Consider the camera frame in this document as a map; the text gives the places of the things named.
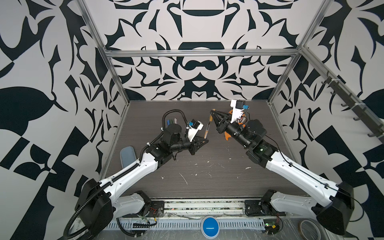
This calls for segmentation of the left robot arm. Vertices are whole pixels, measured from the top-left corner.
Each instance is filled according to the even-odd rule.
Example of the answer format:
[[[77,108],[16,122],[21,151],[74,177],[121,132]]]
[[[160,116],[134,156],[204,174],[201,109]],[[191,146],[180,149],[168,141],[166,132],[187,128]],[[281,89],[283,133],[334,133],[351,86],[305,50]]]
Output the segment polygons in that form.
[[[178,153],[187,150],[194,155],[209,142],[197,135],[203,126],[199,121],[188,122],[184,134],[178,124],[162,127],[162,132],[145,145],[133,163],[108,178],[86,182],[75,206],[75,213],[64,229],[64,239],[81,235],[83,240],[90,240],[113,219],[130,214],[146,215],[151,205],[146,194],[138,191],[125,201],[120,200],[120,196],[170,159],[175,159]]]

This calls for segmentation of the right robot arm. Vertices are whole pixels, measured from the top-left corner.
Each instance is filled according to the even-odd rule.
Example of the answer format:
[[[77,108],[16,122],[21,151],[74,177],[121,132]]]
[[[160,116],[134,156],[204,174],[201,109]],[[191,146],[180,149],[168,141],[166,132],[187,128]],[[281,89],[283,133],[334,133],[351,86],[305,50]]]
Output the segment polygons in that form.
[[[327,180],[292,161],[277,144],[271,145],[264,140],[267,131],[260,121],[250,120],[242,127],[228,113],[211,110],[210,114],[218,133],[228,133],[240,143],[253,163],[280,175],[308,194],[308,197],[300,197],[268,190],[260,201],[262,213],[289,212],[314,219],[336,235],[347,233],[357,203],[351,185]]]

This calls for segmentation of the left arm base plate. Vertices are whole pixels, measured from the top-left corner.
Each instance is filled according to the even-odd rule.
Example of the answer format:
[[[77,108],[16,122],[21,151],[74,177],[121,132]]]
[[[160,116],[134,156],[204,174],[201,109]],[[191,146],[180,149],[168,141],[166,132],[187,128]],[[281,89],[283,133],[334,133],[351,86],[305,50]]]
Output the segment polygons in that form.
[[[150,204],[145,204],[143,209],[136,214],[131,214],[132,217],[155,218],[164,213],[164,201],[152,201]]]

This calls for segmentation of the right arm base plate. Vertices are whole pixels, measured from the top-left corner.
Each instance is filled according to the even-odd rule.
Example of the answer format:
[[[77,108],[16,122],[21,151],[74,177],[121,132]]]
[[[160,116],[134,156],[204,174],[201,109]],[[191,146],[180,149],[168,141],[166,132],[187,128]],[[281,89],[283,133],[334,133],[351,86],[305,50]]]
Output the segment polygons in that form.
[[[278,212],[269,202],[261,200],[246,200],[245,214],[248,217],[286,216],[286,213]]]

